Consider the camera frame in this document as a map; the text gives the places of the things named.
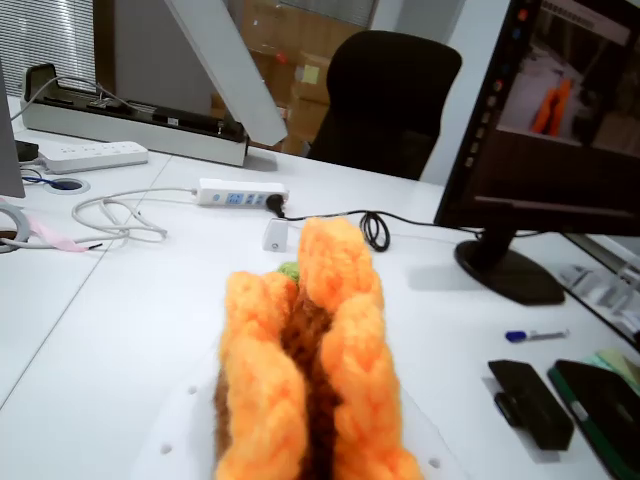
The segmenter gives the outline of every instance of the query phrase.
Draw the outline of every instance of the monitor stand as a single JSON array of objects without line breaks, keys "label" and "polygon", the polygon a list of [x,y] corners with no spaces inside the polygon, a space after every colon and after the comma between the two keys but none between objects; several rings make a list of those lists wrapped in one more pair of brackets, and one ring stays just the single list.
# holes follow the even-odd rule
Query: monitor stand
[{"label": "monitor stand", "polygon": [[485,230],[480,240],[456,247],[456,261],[485,287],[522,305],[563,303],[564,290],[549,272],[509,250],[515,234],[514,230]]}]

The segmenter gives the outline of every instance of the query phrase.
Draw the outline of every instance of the green yarn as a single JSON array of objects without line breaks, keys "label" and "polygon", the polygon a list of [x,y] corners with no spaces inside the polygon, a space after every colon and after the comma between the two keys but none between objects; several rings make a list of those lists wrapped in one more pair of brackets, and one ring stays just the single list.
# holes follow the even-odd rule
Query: green yarn
[{"label": "green yarn", "polygon": [[296,282],[296,285],[300,282],[300,267],[298,266],[298,262],[283,263],[276,271],[289,277]]}]

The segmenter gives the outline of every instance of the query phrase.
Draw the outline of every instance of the chair backrest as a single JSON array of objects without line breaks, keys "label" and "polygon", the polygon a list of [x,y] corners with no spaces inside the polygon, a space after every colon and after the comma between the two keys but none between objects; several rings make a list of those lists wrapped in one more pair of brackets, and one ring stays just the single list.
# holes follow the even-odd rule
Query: chair backrest
[{"label": "chair backrest", "polygon": [[431,40],[353,35],[329,66],[330,107],[309,158],[418,179],[461,65],[458,52]]}]

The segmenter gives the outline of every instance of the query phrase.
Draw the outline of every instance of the window blinds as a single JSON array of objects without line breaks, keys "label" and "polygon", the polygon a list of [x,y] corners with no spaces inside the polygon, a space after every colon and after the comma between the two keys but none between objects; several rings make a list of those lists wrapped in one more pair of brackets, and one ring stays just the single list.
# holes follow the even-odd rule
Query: window blinds
[{"label": "window blinds", "polygon": [[361,27],[369,25],[374,0],[281,0],[280,3]]},{"label": "window blinds", "polygon": [[95,81],[93,0],[0,0],[0,58],[10,95],[22,93],[25,69],[41,63]]}]

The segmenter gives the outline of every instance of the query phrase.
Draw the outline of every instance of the white power strip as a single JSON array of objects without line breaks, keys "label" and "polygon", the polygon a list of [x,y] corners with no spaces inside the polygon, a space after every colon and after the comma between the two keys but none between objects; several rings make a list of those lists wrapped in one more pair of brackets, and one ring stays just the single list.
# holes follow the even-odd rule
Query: white power strip
[{"label": "white power strip", "polygon": [[46,146],[41,149],[47,169],[56,174],[147,163],[149,151],[135,142]]},{"label": "white power strip", "polygon": [[286,202],[289,191],[281,183],[233,182],[201,178],[196,203],[202,206],[264,208],[270,195],[282,195]]}]

